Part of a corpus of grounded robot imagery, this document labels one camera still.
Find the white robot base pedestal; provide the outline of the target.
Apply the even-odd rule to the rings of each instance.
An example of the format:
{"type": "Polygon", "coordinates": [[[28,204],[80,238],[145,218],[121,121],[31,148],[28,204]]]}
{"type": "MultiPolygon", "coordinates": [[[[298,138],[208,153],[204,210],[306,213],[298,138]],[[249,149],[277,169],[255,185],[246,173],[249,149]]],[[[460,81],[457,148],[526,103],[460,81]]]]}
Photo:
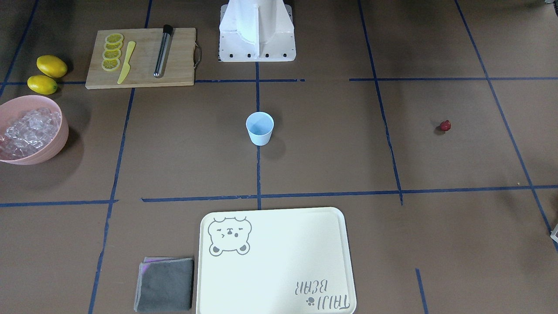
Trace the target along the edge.
{"type": "Polygon", "coordinates": [[[291,6],[283,0],[230,0],[221,6],[221,62],[288,62],[296,59],[291,6]]]}

